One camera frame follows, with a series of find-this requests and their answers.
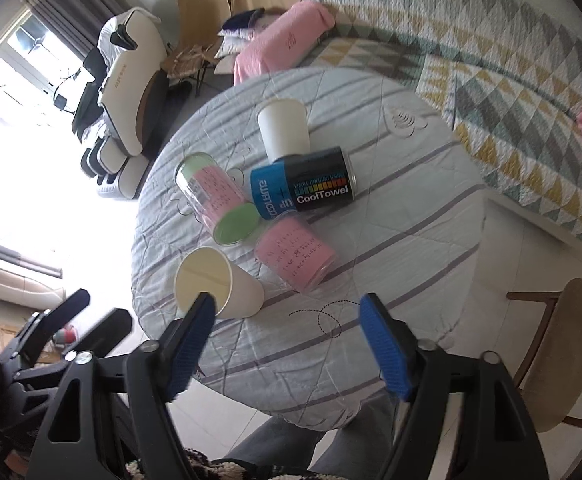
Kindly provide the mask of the folding camp stool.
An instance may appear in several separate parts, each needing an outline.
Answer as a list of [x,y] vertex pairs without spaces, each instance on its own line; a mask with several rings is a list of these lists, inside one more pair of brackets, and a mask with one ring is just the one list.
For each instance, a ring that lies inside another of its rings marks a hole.
[[178,48],[161,64],[161,69],[171,81],[182,81],[191,78],[195,81],[195,95],[199,96],[202,83],[209,68],[217,64],[215,55],[220,42],[216,41],[208,47],[192,46]]

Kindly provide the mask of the blue black CoolTowel canister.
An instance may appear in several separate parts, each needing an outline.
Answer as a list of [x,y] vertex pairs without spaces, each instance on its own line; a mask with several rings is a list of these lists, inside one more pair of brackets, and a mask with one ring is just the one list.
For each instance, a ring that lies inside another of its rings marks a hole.
[[286,156],[254,169],[250,187],[260,216],[274,220],[291,211],[352,202],[356,178],[348,155],[341,148],[327,148],[307,155]]

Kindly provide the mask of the triangle pattern quilted sofa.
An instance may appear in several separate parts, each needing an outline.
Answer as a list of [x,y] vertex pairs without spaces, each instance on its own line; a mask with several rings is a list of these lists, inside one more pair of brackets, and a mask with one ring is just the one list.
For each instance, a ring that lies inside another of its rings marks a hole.
[[490,200],[582,248],[582,38],[525,0],[314,0],[307,64],[390,77],[437,110]]

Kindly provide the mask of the green pink label canister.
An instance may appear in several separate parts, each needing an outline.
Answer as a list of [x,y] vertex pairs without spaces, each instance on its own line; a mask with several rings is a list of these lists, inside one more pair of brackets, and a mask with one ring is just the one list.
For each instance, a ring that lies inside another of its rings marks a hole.
[[215,243],[238,244],[258,228],[255,205],[209,154],[187,155],[177,166],[175,181]]

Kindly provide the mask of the white massage chair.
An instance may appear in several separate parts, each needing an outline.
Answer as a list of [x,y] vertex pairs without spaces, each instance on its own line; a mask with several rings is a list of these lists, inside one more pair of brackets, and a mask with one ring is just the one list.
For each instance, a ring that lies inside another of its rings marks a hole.
[[82,172],[96,181],[104,197],[134,200],[149,168],[144,149],[168,90],[159,21],[142,8],[110,18],[82,62],[92,81],[82,92],[72,131],[87,144]]

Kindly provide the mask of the striped grey table cloth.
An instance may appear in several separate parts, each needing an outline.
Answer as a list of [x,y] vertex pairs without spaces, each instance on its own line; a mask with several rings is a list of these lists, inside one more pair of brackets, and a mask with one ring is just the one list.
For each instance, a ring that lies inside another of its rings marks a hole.
[[246,320],[218,322],[199,381],[236,402],[297,426],[341,427],[383,384],[358,323],[373,292],[418,337],[440,340],[456,326],[480,247],[484,185],[464,148],[431,105],[393,79],[347,68],[296,68],[259,76],[202,105],[172,136],[139,198],[131,295],[144,331],[160,336],[177,315],[180,261],[210,244],[176,185],[187,156],[209,154],[246,182],[266,160],[257,125],[271,99],[306,106],[316,150],[338,146],[357,179],[353,203],[313,211],[307,222],[336,253],[324,280],[293,292],[254,256],[228,258],[264,286]]

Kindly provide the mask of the blue jeans legs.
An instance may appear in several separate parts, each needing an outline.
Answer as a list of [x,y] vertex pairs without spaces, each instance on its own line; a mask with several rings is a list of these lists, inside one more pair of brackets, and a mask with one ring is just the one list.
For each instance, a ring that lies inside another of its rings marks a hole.
[[313,474],[345,479],[375,479],[390,457],[399,401],[387,390],[370,396],[359,413],[341,427],[318,460],[315,449],[322,431],[300,428],[271,417],[226,456],[260,471]]

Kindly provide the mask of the pink blanket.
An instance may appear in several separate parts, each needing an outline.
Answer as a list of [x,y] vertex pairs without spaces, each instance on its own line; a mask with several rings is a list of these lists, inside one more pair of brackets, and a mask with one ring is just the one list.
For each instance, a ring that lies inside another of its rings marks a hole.
[[293,68],[334,25],[333,14],[321,3],[295,3],[238,54],[233,64],[233,84]]

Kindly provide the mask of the white paper cup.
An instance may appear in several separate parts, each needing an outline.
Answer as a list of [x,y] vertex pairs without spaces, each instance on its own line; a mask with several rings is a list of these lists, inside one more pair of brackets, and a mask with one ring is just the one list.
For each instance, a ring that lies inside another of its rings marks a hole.
[[215,299],[216,318],[250,318],[263,307],[263,285],[219,249],[196,248],[180,262],[174,279],[178,310],[186,314],[199,294]]
[[257,122],[270,164],[310,152],[307,108],[302,102],[269,100],[259,107]]

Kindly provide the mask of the patterned cushions pile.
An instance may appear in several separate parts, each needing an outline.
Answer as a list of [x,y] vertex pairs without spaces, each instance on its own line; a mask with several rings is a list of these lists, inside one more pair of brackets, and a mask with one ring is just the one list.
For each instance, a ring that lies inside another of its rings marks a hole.
[[240,53],[278,18],[280,14],[266,12],[264,8],[244,11],[229,18],[217,33],[220,45],[215,58]]

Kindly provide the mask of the wooden round seat chair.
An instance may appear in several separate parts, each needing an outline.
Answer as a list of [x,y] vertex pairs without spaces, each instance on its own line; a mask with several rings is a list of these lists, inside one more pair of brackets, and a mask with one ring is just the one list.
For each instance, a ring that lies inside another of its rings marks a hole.
[[557,292],[508,292],[507,298],[544,306],[513,375],[536,431],[541,434],[560,424],[582,429],[582,419],[570,415],[582,394],[582,278],[573,278]]

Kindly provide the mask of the pink clear plastic cup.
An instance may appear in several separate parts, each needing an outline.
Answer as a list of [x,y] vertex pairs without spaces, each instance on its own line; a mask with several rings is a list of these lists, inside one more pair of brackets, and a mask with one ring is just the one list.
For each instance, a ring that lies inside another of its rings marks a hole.
[[256,258],[297,292],[308,292],[338,256],[296,212],[271,221],[255,245]]

